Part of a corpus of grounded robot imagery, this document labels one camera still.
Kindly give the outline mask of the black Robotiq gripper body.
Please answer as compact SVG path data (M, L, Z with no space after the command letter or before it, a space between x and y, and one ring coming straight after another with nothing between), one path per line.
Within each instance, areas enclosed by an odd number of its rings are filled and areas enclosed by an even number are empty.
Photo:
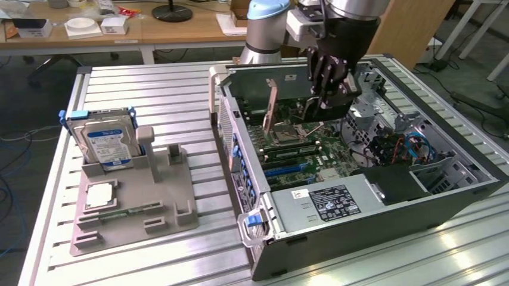
M324 21L324 38L318 39L319 55L332 56L347 64L356 64L364 56L380 19L355 20L331 18Z

